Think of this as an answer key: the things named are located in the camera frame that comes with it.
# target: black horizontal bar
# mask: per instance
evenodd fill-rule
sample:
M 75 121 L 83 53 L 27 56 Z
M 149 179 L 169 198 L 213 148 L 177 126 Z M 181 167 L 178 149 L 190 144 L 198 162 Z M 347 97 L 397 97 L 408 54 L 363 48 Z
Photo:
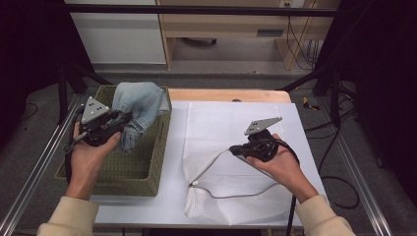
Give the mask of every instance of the black horizontal bar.
M 223 6 L 154 6 L 154 5 L 97 5 L 97 4 L 49 4 L 48 9 L 65 9 L 71 13 L 116 13 L 116 14 L 189 14 L 189 15 L 246 15 L 246 16 L 291 16 L 335 17 L 351 14 L 334 9 L 312 8 L 260 8 Z

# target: white mesh bag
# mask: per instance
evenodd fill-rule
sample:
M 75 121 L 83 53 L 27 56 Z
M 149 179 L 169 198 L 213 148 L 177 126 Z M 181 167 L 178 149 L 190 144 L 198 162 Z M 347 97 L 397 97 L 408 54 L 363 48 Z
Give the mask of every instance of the white mesh bag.
M 243 104 L 189 105 L 183 154 L 183 170 L 190 184 L 185 206 L 188 217 L 227 225 L 288 218 L 292 197 L 288 190 L 228 151 L 248 142 L 243 133 L 252 121 L 279 116 L 279 109 L 259 103 L 257 112 L 248 112 Z M 279 122 L 268 129 L 284 139 Z

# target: blue cloth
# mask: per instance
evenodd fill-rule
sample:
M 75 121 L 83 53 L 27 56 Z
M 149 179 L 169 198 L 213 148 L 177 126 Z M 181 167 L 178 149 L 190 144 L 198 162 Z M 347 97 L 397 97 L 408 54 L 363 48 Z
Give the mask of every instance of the blue cloth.
M 119 148 L 130 152 L 144 132 L 152 125 L 164 96 L 164 90 L 154 83 L 121 83 L 114 92 L 112 110 L 119 117 L 132 112 L 132 120 L 125 126 Z

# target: long sleeve shirt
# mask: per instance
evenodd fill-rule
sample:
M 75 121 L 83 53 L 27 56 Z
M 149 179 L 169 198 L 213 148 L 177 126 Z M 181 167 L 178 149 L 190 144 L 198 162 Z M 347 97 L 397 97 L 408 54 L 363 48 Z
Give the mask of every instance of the long sleeve shirt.
M 49 222 L 39 226 L 37 235 L 92 236 L 98 205 L 62 197 Z M 354 235 L 349 223 L 337 216 L 324 196 L 315 196 L 296 207 L 306 235 Z

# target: white cabinet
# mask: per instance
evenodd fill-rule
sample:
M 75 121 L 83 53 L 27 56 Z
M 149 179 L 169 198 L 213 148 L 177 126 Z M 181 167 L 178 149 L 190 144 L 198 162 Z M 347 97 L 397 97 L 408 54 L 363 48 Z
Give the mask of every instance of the white cabinet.
M 67 4 L 155 5 L 154 0 L 65 0 Z M 165 64 L 157 14 L 71 14 L 92 64 Z

